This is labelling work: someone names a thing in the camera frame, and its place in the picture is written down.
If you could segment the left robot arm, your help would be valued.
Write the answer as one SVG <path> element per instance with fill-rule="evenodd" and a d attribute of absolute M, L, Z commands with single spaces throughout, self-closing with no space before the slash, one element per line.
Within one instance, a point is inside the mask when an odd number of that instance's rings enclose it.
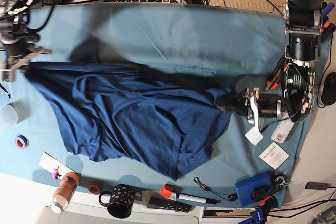
<path fill-rule="evenodd" d="M 261 93 L 248 88 L 216 99 L 215 106 L 235 112 L 256 123 L 258 118 L 274 121 L 304 120 L 314 109 L 315 62 L 321 52 L 324 0 L 286 0 L 284 6 L 287 46 L 274 73 L 282 94 Z"/>

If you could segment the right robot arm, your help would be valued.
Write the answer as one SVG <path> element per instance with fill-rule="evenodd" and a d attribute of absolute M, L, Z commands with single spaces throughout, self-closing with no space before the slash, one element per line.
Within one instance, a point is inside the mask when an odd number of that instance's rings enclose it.
<path fill-rule="evenodd" d="M 34 47 L 39 42 L 39 32 L 48 24 L 57 0 L 52 6 L 45 22 L 39 28 L 29 28 L 30 9 L 42 0 L 2 0 L 1 1 L 1 44 L 5 60 L 1 60 L 1 71 L 14 71 L 42 54 L 44 47 Z"/>

